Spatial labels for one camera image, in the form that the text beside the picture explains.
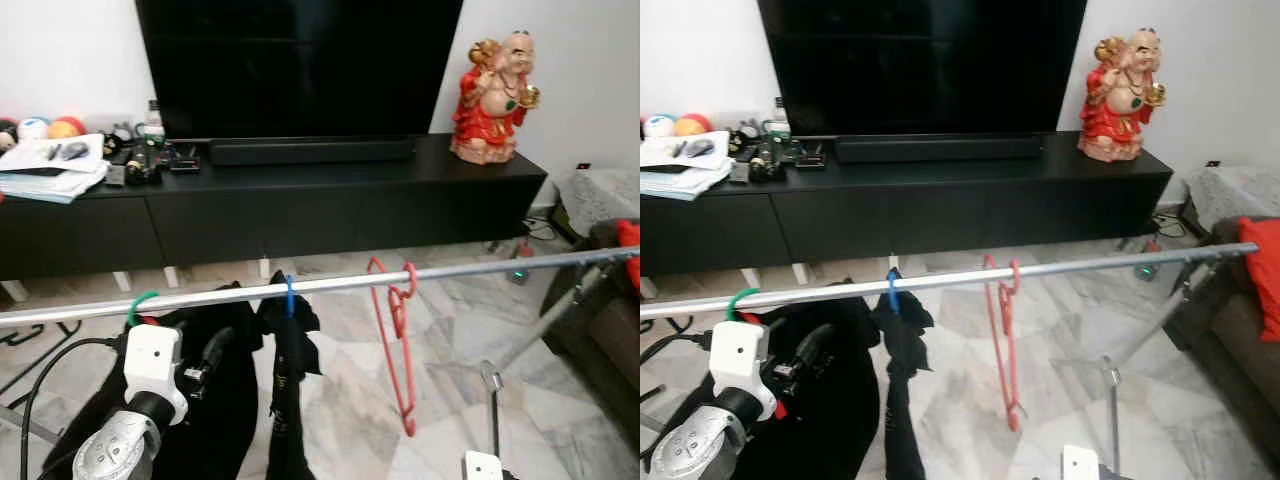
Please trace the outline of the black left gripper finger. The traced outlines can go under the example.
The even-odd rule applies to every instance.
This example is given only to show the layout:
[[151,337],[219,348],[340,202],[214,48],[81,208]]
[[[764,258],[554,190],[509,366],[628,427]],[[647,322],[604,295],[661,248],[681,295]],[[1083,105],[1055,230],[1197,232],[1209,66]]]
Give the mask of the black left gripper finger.
[[826,352],[826,344],[835,334],[835,325],[815,328],[803,339],[803,367],[805,371],[822,371],[829,366],[832,355]]
[[228,346],[236,339],[236,329],[224,326],[216,332],[205,346],[205,372],[215,372]]

